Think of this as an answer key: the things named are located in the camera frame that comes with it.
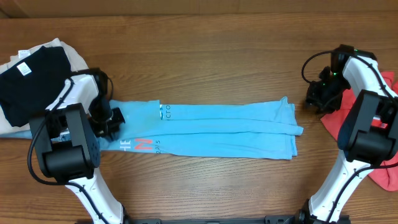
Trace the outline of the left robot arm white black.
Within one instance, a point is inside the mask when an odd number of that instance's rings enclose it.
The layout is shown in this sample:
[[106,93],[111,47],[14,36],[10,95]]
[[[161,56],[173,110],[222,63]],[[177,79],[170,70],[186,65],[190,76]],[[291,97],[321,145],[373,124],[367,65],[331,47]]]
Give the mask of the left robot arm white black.
[[112,195],[99,166],[97,138],[113,140],[125,122],[111,108],[112,80],[99,68],[71,72],[55,106],[30,119],[30,175],[44,185],[64,185],[80,200],[92,223],[132,223]]

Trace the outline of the light blue printed t-shirt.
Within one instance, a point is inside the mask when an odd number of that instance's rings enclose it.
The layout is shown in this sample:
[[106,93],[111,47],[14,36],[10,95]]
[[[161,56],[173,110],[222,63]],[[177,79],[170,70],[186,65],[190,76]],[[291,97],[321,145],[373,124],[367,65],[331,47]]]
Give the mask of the light blue printed t-shirt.
[[166,105],[116,101],[125,122],[114,140],[98,138],[102,151],[188,157],[291,159],[303,133],[286,97],[248,105]]

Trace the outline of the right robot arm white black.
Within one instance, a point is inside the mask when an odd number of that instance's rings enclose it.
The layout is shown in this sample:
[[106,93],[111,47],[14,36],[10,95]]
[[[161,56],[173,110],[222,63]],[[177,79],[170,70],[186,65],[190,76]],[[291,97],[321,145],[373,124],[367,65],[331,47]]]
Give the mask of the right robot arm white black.
[[372,52],[341,44],[331,64],[310,81],[305,102],[318,113],[341,108],[343,92],[355,101],[338,133],[338,157],[317,191],[289,223],[350,223],[341,211],[361,181],[397,154],[397,94],[386,84]]

